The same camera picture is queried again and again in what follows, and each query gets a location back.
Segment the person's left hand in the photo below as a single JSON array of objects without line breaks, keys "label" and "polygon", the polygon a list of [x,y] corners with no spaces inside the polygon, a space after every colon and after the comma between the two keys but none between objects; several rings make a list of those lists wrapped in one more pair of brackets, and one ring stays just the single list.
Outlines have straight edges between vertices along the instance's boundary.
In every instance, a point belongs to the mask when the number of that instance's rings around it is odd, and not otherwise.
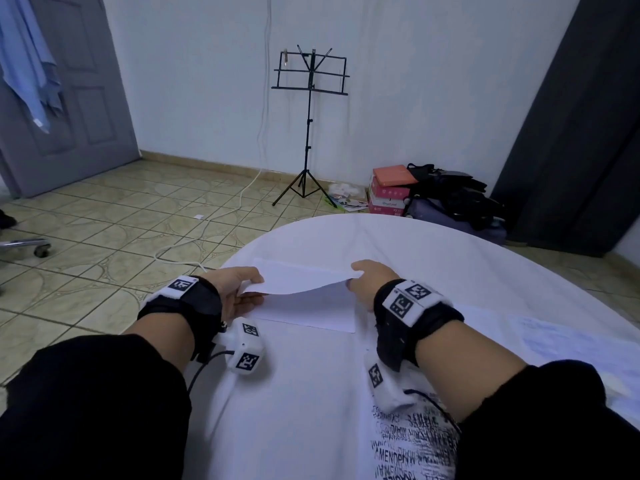
[{"label": "person's left hand", "polygon": [[244,282],[263,283],[259,270],[253,266],[215,269],[201,274],[218,291],[222,308],[222,320],[229,324],[238,317],[245,316],[264,303],[265,295],[258,292],[240,293]]}]

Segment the person's right hand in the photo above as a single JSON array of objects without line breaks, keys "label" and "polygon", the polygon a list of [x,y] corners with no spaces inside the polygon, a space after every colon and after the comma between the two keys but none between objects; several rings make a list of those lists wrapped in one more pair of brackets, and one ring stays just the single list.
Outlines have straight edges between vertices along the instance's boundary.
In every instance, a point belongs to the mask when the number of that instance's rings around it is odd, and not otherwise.
[{"label": "person's right hand", "polygon": [[373,260],[373,301],[359,301],[368,312],[373,312],[374,299],[384,285],[400,279],[399,275],[390,267]]}]

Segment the purple bag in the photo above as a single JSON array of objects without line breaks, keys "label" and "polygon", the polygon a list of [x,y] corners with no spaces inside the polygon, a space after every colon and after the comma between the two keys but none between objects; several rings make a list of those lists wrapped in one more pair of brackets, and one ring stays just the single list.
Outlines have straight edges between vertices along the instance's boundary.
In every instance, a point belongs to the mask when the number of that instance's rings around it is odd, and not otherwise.
[{"label": "purple bag", "polygon": [[404,209],[403,216],[452,228],[496,245],[505,245],[507,241],[507,231],[499,220],[494,219],[488,227],[475,230],[469,222],[457,221],[446,214],[440,202],[434,199],[412,199]]}]

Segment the person's left forearm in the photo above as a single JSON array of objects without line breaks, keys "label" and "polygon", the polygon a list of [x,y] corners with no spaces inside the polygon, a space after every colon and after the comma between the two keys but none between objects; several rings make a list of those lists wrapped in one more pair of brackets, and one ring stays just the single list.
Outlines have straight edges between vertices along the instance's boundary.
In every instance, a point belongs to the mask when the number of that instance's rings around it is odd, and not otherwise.
[{"label": "person's left forearm", "polygon": [[128,327],[123,335],[142,337],[182,374],[195,351],[195,336],[180,314],[147,314]]}]

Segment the person's right forearm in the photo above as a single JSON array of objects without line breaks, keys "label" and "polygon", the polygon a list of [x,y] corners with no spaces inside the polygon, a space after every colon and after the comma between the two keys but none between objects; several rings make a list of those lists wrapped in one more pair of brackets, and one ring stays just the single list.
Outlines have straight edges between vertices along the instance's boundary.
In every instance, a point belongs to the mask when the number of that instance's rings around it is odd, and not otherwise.
[{"label": "person's right forearm", "polygon": [[458,423],[527,367],[521,357],[457,320],[420,339],[415,358]]}]

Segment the grey panel door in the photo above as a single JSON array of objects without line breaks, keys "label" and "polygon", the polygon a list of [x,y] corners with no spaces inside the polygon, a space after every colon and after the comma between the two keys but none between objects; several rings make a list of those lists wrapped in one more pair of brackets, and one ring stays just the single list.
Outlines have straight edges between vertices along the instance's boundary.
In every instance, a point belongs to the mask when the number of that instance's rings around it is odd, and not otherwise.
[{"label": "grey panel door", "polygon": [[[0,65],[0,179],[12,198],[37,196],[140,157],[104,0],[27,0],[52,55],[61,109],[35,108]],[[39,124],[48,123],[48,131]]]}]

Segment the dark grey curtain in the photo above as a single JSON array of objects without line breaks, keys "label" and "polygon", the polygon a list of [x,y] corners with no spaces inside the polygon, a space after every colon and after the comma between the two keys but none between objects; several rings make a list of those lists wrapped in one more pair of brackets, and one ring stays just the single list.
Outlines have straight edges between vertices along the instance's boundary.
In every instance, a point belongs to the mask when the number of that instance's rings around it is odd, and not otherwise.
[{"label": "dark grey curtain", "polygon": [[640,217],[640,0],[580,0],[493,189],[508,240],[603,257]]}]

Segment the black bag pile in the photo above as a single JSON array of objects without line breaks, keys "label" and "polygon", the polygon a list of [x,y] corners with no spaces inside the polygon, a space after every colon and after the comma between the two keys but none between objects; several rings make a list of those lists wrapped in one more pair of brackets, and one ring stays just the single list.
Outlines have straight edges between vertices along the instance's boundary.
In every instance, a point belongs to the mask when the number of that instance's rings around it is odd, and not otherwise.
[{"label": "black bag pile", "polygon": [[408,186],[408,204],[415,198],[434,199],[446,214],[457,221],[469,222],[475,230],[488,227],[494,219],[504,227],[504,206],[486,195],[485,183],[464,172],[436,168],[433,164],[409,163],[407,168],[418,180]]}]

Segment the white paper sheet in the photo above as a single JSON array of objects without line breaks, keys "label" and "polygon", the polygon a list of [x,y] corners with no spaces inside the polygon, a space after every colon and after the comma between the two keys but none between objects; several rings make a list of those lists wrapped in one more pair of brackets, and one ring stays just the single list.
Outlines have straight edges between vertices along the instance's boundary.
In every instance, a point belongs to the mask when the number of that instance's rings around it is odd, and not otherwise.
[{"label": "white paper sheet", "polygon": [[347,281],[361,277],[352,269],[324,269],[255,258],[264,281],[244,282],[240,294],[265,295],[252,318],[345,333],[356,332],[356,297]]}]

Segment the black sleeve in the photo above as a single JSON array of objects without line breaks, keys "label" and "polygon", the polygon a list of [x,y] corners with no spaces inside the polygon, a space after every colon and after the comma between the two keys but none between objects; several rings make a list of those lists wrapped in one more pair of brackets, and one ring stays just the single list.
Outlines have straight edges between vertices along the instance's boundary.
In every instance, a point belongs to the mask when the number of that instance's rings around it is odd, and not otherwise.
[{"label": "black sleeve", "polygon": [[585,362],[527,366],[460,429],[454,480],[640,480],[640,430]]},{"label": "black sleeve", "polygon": [[0,480],[181,480],[183,374],[137,335],[36,352],[6,386]]}]

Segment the papers on floor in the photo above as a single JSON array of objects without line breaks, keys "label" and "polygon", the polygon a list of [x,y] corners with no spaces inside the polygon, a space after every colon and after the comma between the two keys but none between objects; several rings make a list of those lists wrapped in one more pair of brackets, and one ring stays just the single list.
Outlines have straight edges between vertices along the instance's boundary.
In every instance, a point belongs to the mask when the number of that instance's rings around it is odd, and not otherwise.
[{"label": "papers on floor", "polygon": [[347,183],[332,183],[326,191],[330,201],[345,212],[366,212],[369,210],[367,188]]}]

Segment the light blue hanging cloth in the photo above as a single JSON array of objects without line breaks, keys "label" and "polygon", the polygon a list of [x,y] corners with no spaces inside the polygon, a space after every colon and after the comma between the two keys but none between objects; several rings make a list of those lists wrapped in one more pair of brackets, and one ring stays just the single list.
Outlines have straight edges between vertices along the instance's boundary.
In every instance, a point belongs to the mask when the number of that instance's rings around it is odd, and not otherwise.
[{"label": "light blue hanging cloth", "polygon": [[48,113],[64,115],[62,84],[29,0],[0,0],[0,69],[34,125],[49,134]]}]

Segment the white sheet with faint writing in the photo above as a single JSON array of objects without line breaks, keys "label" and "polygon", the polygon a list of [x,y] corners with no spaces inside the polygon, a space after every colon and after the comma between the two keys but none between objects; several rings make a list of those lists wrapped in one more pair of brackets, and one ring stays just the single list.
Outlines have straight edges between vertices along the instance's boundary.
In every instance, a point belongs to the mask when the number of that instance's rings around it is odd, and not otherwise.
[{"label": "white sheet with faint writing", "polygon": [[530,317],[513,315],[510,320],[532,363],[576,360],[592,365],[604,384],[607,405],[640,424],[639,344]]}]

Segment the pink cardboard box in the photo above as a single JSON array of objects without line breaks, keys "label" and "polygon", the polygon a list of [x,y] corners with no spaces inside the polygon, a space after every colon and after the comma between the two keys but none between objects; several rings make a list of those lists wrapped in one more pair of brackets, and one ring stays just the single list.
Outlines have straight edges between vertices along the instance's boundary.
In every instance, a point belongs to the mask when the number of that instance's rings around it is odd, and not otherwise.
[{"label": "pink cardboard box", "polygon": [[367,190],[367,206],[371,214],[402,216],[410,201],[410,188],[381,185],[372,176]]}]

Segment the chair base with caster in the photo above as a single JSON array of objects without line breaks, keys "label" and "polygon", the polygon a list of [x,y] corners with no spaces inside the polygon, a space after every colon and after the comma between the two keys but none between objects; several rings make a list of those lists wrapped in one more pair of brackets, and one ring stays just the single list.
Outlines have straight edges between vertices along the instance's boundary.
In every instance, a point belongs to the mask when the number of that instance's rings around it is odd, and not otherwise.
[{"label": "chair base with caster", "polygon": [[0,251],[12,250],[17,248],[33,248],[33,254],[36,258],[45,258],[49,256],[51,243],[43,238],[18,239],[13,241],[0,242]]}]

